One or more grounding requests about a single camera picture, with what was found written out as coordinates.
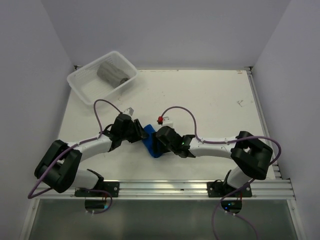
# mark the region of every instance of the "blue object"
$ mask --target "blue object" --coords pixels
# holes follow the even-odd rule
[[[148,138],[142,139],[143,144],[145,145],[146,149],[148,149],[148,152],[152,157],[159,158],[163,153],[154,153],[152,149],[152,133],[155,133],[156,130],[152,127],[151,124],[145,126],[143,130],[149,134]]]

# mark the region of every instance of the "white basket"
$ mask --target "white basket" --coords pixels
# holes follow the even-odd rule
[[[116,88],[113,88],[106,81],[100,79],[97,76],[97,70],[105,61],[108,61],[118,69],[124,71],[130,79]],[[85,104],[92,106],[97,99],[106,99],[114,94],[119,95],[132,85],[132,81],[137,75],[138,70],[131,62],[119,52],[112,51],[81,67],[77,71],[74,71],[66,78],[66,80],[79,98]]]

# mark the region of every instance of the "table top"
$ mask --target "table top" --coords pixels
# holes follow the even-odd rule
[[[166,108],[183,106],[195,115],[200,137],[231,137],[239,131],[263,135],[244,70],[140,70],[131,89],[109,100],[122,111],[132,107],[133,119],[139,119],[143,127],[156,126]],[[97,111],[103,128],[112,124],[118,114],[104,102],[97,104]],[[194,134],[193,120],[187,112],[171,109],[166,116],[181,136]],[[58,138],[78,142],[98,132],[93,107],[86,106],[71,91]],[[180,158],[171,152],[153,158],[141,141],[124,141],[111,152],[81,162],[79,169],[92,169],[109,180],[215,180],[224,179],[236,166],[231,159]],[[272,167],[267,179],[275,179]]]

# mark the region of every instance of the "gray cloth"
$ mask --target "gray cloth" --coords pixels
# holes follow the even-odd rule
[[[107,61],[101,63],[96,74],[114,88],[125,83],[130,78],[124,71]]]

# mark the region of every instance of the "red object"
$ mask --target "red object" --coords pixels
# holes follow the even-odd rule
[[[157,120],[158,124],[162,125],[163,121],[164,121],[164,118],[162,116],[159,116]]]

